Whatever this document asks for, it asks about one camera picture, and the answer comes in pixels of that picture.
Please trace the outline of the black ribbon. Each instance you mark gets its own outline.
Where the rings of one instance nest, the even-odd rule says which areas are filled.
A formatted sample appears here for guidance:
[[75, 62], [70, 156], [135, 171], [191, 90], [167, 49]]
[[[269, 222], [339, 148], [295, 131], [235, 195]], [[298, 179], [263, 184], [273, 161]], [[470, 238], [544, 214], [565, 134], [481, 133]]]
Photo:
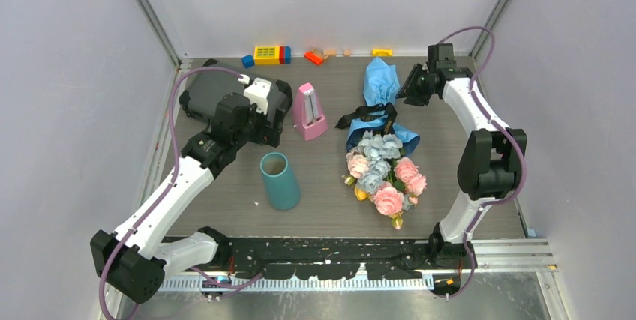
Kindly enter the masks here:
[[384, 122], [378, 130], [378, 133], [387, 135], [394, 132], [392, 128], [398, 115], [397, 113], [398, 112], [392, 103], [377, 104], [374, 106], [359, 106], [354, 112], [343, 115], [334, 127], [337, 129], [346, 129], [349, 128], [352, 122], [356, 119], [363, 122], [370, 122], [378, 119], [382, 120], [384, 118]]

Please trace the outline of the blue flower bouquet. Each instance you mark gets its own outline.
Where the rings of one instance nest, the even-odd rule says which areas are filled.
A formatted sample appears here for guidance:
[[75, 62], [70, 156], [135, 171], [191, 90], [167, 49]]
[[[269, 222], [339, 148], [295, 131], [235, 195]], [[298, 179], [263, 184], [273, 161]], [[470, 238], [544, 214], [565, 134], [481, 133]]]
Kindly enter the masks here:
[[[364, 105], [392, 103], [400, 90], [394, 65], [374, 58], [367, 66], [362, 86]], [[346, 168], [343, 182], [351, 187], [360, 202], [368, 201], [376, 211], [391, 220], [394, 229], [401, 229], [404, 213], [417, 206], [419, 197], [428, 187], [426, 176], [410, 158], [420, 142], [420, 136], [398, 124], [393, 133], [378, 133], [382, 120], [354, 120], [347, 130]]]

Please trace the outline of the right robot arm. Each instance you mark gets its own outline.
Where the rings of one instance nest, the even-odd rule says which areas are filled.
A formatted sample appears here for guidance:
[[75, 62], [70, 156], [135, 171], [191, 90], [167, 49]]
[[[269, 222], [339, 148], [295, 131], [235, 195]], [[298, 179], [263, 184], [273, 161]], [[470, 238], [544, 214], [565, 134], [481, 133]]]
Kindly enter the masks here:
[[518, 190], [527, 135], [512, 129], [487, 104], [466, 68], [427, 70], [415, 64], [398, 97], [425, 106], [436, 95], [454, 111], [467, 141], [457, 166], [459, 193], [447, 215], [429, 236], [426, 261], [447, 268], [468, 254], [476, 226], [488, 210]]

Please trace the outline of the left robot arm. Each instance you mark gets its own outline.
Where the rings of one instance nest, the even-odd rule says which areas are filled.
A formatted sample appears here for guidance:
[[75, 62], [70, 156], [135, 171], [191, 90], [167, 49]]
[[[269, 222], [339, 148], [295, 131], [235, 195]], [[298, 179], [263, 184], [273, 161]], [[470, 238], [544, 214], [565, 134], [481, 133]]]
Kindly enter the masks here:
[[292, 96], [282, 92], [268, 100], [223, 96], [206, 128], [187, 141], [172, 171], [142, 207], [113, 232], [100, 230], [93, 236], [90, 247], [100, 279], [143, 304], [175, 274], [197, 265], [224, 269], [233, 249], [229, 238], [215, 229], [202, 227], [167, 244], [163, 239], [244, 145], [279, 145], [292, 104]]

